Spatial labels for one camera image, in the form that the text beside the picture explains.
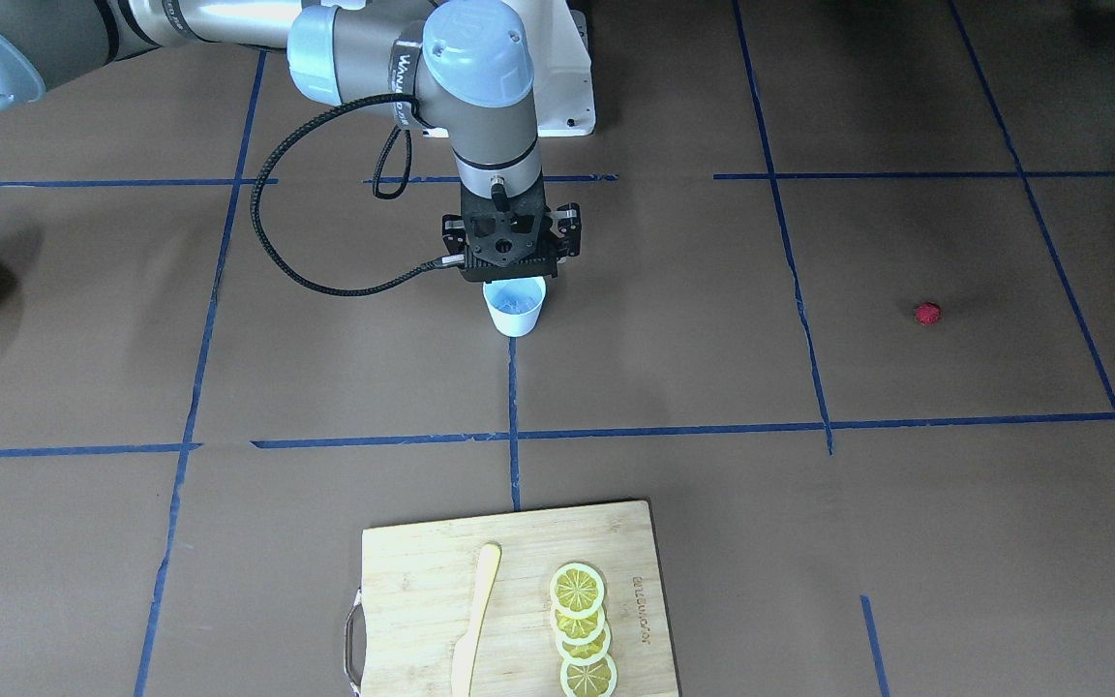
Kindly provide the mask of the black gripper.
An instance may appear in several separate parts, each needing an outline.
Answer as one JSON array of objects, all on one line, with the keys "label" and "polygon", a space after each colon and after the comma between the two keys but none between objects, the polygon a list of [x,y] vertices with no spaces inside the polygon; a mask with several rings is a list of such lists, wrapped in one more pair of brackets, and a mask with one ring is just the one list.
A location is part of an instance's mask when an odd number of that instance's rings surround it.
[{"label": "black gripper", "polygon": [[459,215],[442,217],[446,255],[439,265],[457,268],[471,283],[558,277],[558,267],[581,252],[583,213],[579,204],[546,206],[545,190],[535,182],[517,196],[493,185],[488,197],[460,188]]}]

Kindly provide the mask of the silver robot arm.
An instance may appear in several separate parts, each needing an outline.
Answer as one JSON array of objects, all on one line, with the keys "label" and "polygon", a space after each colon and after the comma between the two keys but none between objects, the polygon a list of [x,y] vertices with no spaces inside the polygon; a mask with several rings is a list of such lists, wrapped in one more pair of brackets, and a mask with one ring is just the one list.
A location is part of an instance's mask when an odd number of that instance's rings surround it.
[{"label": "silver robot arm", "polygon": [[473,283],[558,274],[581,250],[576,204],[552,209],[543,137],[597,125],[586,19],[566,1],[0,1],[0,110],[161,47],[229,43],[287,57],[298,91],[327,106],[262,165],[271,171],[336,116],[388,116],[394,136],[450,141],[460,211],[446,256]]}]

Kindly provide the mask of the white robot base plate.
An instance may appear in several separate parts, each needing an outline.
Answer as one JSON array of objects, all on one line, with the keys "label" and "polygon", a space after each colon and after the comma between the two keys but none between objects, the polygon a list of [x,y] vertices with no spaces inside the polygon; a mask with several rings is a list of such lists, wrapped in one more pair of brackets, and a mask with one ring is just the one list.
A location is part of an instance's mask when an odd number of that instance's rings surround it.
[{"label": "white robot base plate", "polygon": [[589,136],[597,128],[592,83],[591,4],[588,1],[523,1],[529,52],[534,65],[539,136]]}]

